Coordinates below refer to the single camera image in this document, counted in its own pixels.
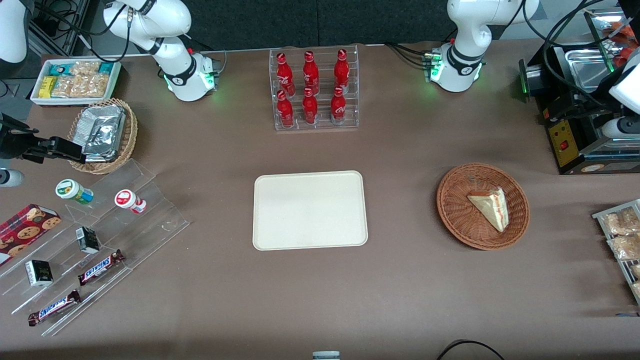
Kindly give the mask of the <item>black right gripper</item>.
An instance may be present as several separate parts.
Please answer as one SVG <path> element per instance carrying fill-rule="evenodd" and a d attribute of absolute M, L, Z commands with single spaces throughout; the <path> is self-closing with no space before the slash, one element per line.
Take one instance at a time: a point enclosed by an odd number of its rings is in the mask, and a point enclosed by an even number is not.
<path fill-rule="evenodd" d="M 15 118 L 1 114 L 1 131 L 0 131 L 0 159 L 11 160 L 18 158 L 43 164 L 46 158 L 59 158 L 78 164 L 86 163 L 86 155 L 73 157 L 66 153 L 59 152 L 82 152 L 82 146 L 73 143 L 62 137 L 50 137 L 49 139 L 39 139 L 35 137 L 35 133 L 39 133 L 38 129 L 32 129 L 26 123 L 16 120 Z M 30 149 L 38 145 L 47 149 L 38 150 Z"/>

